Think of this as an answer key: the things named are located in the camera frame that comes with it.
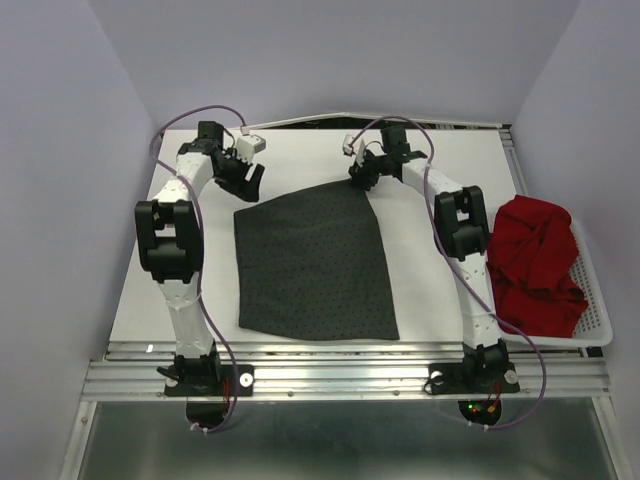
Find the dark grey dotted skirt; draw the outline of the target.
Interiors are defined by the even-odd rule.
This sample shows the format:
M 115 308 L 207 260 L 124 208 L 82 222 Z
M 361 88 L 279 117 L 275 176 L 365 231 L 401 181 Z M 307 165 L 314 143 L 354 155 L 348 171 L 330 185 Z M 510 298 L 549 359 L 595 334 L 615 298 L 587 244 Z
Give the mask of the dark grey dotted skirt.
M 349 181 L 234 214 L 239 325 L 302 341 L 400 338 L 377 217 Z

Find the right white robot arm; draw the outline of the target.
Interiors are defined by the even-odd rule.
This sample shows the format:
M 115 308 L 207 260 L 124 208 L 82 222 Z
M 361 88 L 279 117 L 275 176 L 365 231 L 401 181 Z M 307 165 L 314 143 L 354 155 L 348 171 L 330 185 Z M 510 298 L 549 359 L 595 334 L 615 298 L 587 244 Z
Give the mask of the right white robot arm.
M 344 137 L 343 154 L 354 159 L 351 184 L 370 190 L 389 176 L 424 197 L 436 247 L 453 274 L 460 304 L 463 358 L 432 365 L 424 390 L 429 395 L 488 392 L 502 385 L 511 364 L 486 265 L 490 232 L 483 192 L 435 169 L 435 151 L 413 149 L 404 127 L 386 127 L 380 135 L 380 155 L 360 134 Z

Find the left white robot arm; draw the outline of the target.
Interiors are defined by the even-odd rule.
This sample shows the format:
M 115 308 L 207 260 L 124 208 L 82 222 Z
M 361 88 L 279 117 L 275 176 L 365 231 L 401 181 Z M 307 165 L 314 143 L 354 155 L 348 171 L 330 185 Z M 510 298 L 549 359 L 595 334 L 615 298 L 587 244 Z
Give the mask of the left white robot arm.
M 200 122 L 164 186 L 134 208 L 140 264 L 163 294 L 176 336 L 172 365 L 158 370 L 171 396 L 228 395 L 234 385 L 233 368 L 221 363 L 201 306 L 204 235 L 197 202 L 210 182 L 245 202 L 258 201 L 265 168 L 253 159 L 266 141 L 244 129 L 225 146 L 224 136 L 223 125 Z

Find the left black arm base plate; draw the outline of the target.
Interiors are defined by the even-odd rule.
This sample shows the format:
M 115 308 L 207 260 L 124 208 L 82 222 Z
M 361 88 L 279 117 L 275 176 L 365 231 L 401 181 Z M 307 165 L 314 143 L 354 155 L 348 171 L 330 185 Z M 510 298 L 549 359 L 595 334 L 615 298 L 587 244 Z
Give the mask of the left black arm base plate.
M 238 365 L 239 386 L 231 364 L 222 364 L 220 379 L 201 377 L 195 380 L 175 381 L 165 377 L 164 395 L 167 397 L 222 397 L 223 395 L 251 397 L 255 368 L 251 364 Z

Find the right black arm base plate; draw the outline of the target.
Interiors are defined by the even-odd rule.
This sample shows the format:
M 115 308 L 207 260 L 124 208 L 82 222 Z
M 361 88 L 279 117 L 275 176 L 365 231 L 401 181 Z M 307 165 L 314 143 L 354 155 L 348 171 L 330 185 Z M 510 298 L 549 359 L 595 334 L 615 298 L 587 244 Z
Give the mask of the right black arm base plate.
M 508 383 L 504 374 L 469 373 L 461 363 L 434 363 L 428 367 L 427 381 L 423 391 L 428 395 L 488 395 L 496 393 L 519 393 L 520 384 Z

